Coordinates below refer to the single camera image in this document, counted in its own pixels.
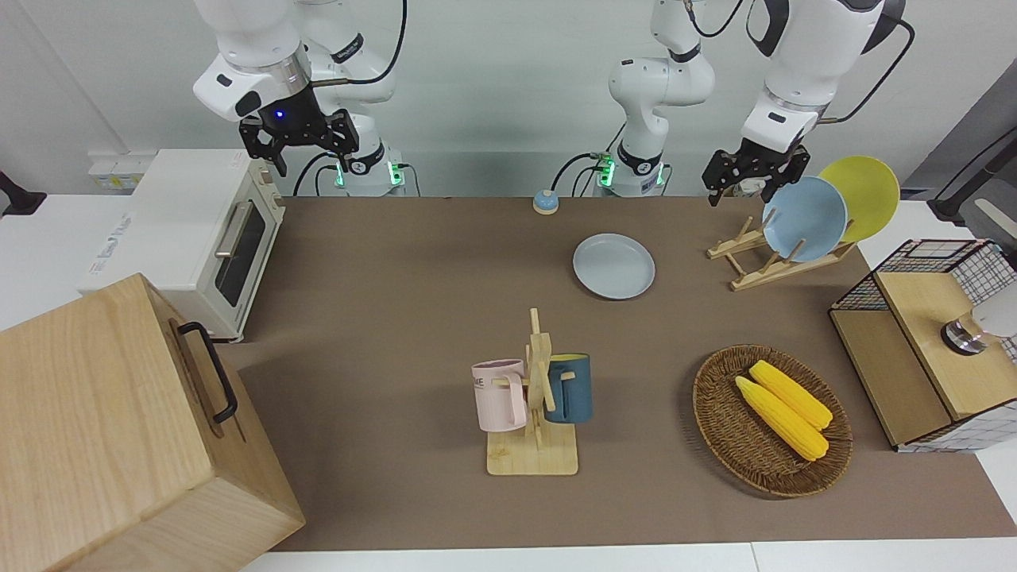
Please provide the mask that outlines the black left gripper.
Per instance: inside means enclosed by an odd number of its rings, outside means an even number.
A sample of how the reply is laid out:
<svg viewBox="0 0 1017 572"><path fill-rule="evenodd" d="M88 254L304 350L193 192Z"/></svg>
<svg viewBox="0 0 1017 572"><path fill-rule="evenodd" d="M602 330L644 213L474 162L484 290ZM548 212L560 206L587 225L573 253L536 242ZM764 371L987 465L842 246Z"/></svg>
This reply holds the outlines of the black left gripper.
<svg viewBox="0 0 1017 572"><path fill-rule="evenodd" d="M710 206L716 207L723 198L724 189L744 179L767 179L760 189L760 199L767 205L780 188L795 184L802 178L810 160L807 148L802 144L792 145L789 151L780 152L742 140L737 151L719 149L714 152L702 171L702 183L709 191Z"/></svg>

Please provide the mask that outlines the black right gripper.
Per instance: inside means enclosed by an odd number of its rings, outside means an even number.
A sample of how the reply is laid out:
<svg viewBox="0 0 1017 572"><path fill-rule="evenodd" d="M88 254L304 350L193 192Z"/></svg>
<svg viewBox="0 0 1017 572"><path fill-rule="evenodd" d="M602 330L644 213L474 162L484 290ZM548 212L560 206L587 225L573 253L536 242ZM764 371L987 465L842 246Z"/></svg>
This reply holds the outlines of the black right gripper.
<svg viewBox="0 0 1017 572"><path fill-rule="evenodd" d="M351 114L338 108L326 114L313 94L292 95L241 119L238 131L252 158L270 160L280 177L289 168L283 151L288 146L316 146L338 156L340 171L351 172L360 137Z"/></svg>

